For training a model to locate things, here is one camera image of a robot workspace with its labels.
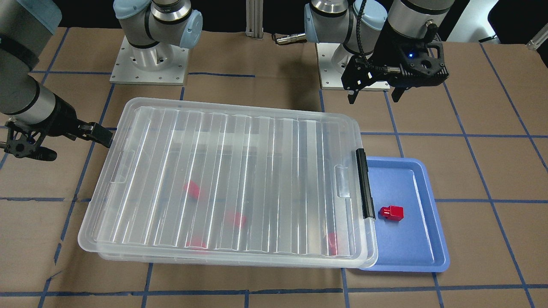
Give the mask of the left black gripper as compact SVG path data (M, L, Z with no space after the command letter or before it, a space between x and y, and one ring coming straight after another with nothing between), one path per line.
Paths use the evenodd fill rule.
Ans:
M355 103L360 90L375 82L385 81L393 86L391 97L397 103L407 89L438 86L450 76L437 35L438 25L423 22L420 29L426 31L422 38L409 38L385 23L372 56L350 58L341 77L349 104Z

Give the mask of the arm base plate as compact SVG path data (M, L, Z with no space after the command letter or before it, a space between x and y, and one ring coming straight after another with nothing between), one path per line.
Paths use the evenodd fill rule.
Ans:
M159 43L139 49L124 38L110 82L125 85L183 86L188 74L190 49Z
M316 43L315 46L321 89L344 90L341 76L352 54L338 43Z

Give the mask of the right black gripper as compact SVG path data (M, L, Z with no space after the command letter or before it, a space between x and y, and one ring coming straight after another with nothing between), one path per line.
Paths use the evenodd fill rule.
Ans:
M47 136L65 136L98 143L110 148L113 132L96 122L84 123L77 118L74 107L58 96L51 115L37 124L23 124L21 120L8 121L8 135L1 142L1 149L16 158L29 158L51 162L57 159L57 152L42 146Z

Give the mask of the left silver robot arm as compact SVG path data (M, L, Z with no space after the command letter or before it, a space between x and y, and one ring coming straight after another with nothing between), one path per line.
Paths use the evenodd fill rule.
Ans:
M398 102L406 90L438 86L450 73L438 28L452 0L311 0L304 8L304 33L313 43L338 43L350 53L341 75L353 104L376 82L393 87Z

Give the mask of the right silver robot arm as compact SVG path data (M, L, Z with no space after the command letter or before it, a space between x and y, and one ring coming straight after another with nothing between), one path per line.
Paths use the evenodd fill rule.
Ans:
M139 69L164 68L173 60L169 48L194 48L203 29L189 0L116 0L113 11ZM8 116L1 148L16 158L56 160L57 152L42 146L48 136L112 144L111 131L80 120L73 106L30 76L61 20L52 0L1 2L1 113Z

